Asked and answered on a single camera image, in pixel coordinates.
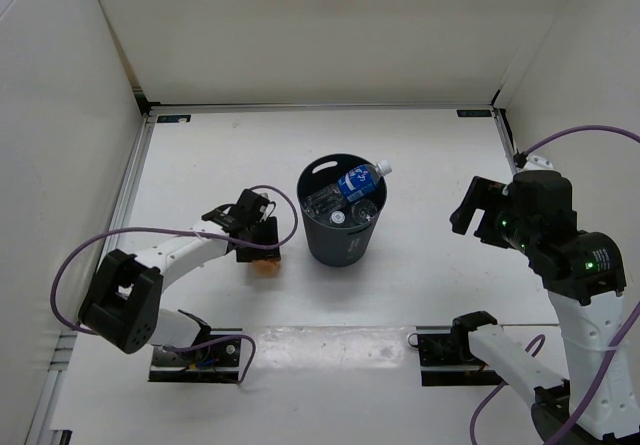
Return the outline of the orange juice bottle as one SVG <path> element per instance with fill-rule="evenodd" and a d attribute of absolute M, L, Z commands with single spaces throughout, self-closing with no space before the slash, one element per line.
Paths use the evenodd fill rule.
<path fill-rule="evenodd" d="M 274 260 L 257 260 L 252 262 L 253 269 L 262 276 L 275 275 L 280 268 L 280 262 Z"/>

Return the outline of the dark grey plastic bin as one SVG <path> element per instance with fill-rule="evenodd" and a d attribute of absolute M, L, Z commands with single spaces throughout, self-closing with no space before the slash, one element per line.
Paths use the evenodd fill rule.
<path fill-rule="evenodd" d="M 332 154 L 308 165 L 297 182 L 308 248 L 321 264 L 347 267 L 365 254 L 387 198 L 386 160 Z"/>

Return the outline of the green label plastic bottle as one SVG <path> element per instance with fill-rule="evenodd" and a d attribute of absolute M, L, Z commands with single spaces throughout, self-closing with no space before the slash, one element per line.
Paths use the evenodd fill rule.
<path fill-rule="evenodd" d="M 332 227 L 344 227 L 347 223 L 347 218 L 344 212 L 336 210 L 329 216 L 329 224 Z"/>

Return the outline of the clear plastic bottle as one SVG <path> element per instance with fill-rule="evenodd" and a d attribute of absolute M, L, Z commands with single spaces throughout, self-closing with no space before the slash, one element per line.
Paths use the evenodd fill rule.
<path fill-rule="evenodd" d="M 356 225 L 369 223 L 377 213 L 377 205 L 369 199 L 359 200 L 351 206 L 351 218 Z"/>

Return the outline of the blue label plastic bottle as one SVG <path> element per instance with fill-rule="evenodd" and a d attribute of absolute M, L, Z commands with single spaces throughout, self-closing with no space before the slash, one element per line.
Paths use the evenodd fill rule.
<path fill-rule="evenodd" d="M 380 181 L 391 172 L 387 160 L 376 164 L 362 163 L 341 174 L 336 167 L 313 170 L 303 181 L 308 194 L 303 197 L 302 206 L 315 218 L 342 211 L 375 192 Z"/>

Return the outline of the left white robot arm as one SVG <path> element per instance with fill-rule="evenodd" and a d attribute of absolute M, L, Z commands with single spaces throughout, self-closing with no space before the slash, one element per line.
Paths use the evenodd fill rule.
<path fill-rule="evenodd" d="M 278 261 L 271 205 L 267 194 L 245 189 L 235 204 L 205 213 L 185 235 L 134 253 L 112 250 L 90 282 L 80 323 L 126 354 L 151 345 L 191 365 L 204 362 L 211 327 L 191 313 L 163 309 L 162 295 L 188 273 L 230 253 L 240 263 Z"/>

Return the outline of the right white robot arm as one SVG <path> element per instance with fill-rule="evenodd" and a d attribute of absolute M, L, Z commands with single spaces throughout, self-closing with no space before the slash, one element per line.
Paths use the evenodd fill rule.
<path fill-rule="evenodd" d="M 546 444 L 636 444 L 639 399 L 624 343 L 639 318 L 624 311 L 626 277 L 616 243 L 577 226 L 572 185 L 552 170 L 522 171 L 508 184 L 475 177 L 450 223 L 481 243 L 528 260 L 557 315 L 569 375 L 544 366 L 484 311 L 455 318 L 449 352 L 492 368 L 528 406 Z"/>

